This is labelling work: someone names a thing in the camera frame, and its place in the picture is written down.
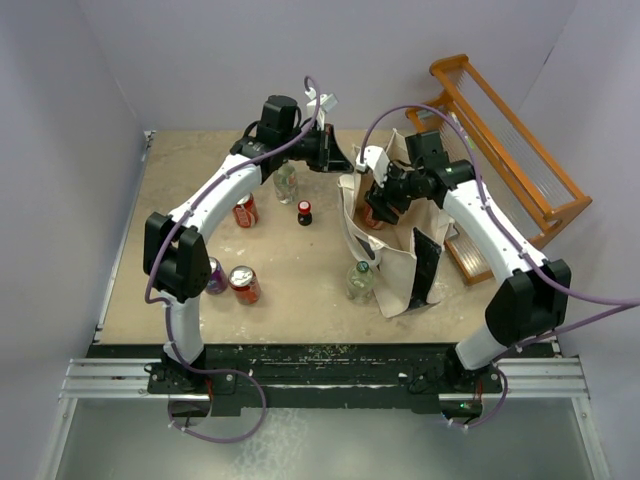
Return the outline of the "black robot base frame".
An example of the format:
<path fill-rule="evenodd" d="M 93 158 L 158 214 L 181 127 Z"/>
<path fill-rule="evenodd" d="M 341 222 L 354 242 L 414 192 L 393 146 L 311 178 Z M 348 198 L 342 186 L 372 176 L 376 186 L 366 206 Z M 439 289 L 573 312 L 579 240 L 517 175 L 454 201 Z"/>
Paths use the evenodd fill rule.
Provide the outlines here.
<path fill-rule="evenodd" d="M 417 414 L 481 412 L 503 385 L 496 368 L 465 372 L 449 343 L 209 344 L 189 371 L 158 345 L 94 345 L 90 359 L 142 363 L 145 392 L 202 396 L 215 416 L 244 408 L 403 409 Z"/>

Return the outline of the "clear green-capped glass bottle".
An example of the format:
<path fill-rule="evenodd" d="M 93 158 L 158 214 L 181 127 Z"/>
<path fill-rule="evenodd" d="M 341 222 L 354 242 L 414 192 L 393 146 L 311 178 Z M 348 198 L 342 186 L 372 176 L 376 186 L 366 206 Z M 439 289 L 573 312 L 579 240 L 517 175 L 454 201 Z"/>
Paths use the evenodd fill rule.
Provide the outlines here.
<path fill-rule="evenodd" d="M 358 303 L 367 303 L 375 284 L 374 273 L 366 261 L 357 262 L 346 277 L 347 298 Z"/>

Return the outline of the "cream canvas tote bag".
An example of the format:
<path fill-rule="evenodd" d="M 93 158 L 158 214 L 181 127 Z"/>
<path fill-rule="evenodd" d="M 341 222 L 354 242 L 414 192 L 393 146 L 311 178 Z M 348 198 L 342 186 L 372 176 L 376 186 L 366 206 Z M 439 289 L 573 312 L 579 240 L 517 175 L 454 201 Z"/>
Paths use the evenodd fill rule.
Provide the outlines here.
<path fill-rule="evenodd" d="M 373 183 L 370 173 L 341 175 L 338 209 L 349 250 L 374 273 L 373 295 L 382 315 L 392 318 L 440 303 L 447 296 L 440 261 L 454 220 L 433 201 L 419 199 L 396 225 L 372 230 L 363 221 L 363 208 Z"/>

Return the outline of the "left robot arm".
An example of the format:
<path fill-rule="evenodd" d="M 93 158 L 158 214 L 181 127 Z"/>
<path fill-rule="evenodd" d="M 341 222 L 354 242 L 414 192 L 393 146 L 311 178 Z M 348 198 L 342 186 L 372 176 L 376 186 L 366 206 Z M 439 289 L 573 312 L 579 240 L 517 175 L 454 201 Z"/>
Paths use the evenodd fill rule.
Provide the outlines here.
<path fill-rule="evenodd" d="M 212 177 L 168 214 L 152 213 L 144 226 L 143 271 L 146 289 L 158 292 L 165 312 L 164 353 L 176 362 L 171 381 L 184 392 L 202 387 L 204 351 L 199 326 L 199 297 L 212 273 L 206 249 L 215 229 L 245 196 L 287 161 L 303 161 L 319 173 L 351 173 L 333 127 L 325 120 L 336 105 L 334 94 L 307 92 L 308 117 L 297 102 L 272 95 L 261 117 L 252 122 Z"/>

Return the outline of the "clear bottle behind left arm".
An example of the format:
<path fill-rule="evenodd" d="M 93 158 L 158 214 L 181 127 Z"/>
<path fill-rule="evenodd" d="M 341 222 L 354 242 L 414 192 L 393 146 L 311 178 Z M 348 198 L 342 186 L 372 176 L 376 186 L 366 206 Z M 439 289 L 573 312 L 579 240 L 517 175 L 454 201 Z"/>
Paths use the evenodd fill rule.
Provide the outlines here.
<path fill-rule="evenodd" d="M 284 163 L 272 175 L 275 193 L 282 204 L 293 203 L 298 196 L 298 181 L 296 170 L 290 163 Z"/>

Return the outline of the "red can under left arm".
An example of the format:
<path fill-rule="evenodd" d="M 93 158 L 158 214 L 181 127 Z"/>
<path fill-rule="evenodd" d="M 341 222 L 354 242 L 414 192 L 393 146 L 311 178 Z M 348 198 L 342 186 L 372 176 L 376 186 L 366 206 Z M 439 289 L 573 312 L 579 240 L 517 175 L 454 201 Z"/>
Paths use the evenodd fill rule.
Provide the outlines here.
<path fill-rule="evenodd" d="M 252 228 L 259 221 L 259 214 L 252 193 L 242 197 L 232 210 L 236 224 L 241 228 Z"/>

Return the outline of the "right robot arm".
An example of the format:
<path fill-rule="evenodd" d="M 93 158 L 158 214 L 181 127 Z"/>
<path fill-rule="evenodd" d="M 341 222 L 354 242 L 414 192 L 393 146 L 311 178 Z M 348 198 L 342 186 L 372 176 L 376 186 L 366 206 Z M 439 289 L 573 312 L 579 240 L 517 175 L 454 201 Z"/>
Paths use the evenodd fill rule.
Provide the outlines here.
<path fill-rule="evenodd" d="M 509 348 L 564 323 L 568 297 L 541 277 L 567 287 L 571 270 L 524 239 L 489 197 L 471 161 L 451 161 L 438 133 L 415 134 L 406 143 L 409 169 L 395 165 L 380 147 L 363 146 L 356 158 L 357 171 L 373 176 L 365 200 L 374 218 L 395 224 L 412 201 L 433 201 L 479 248 L 498 284 L 483 324 L 447 354 L 446 383 L 467 391 Z"/>

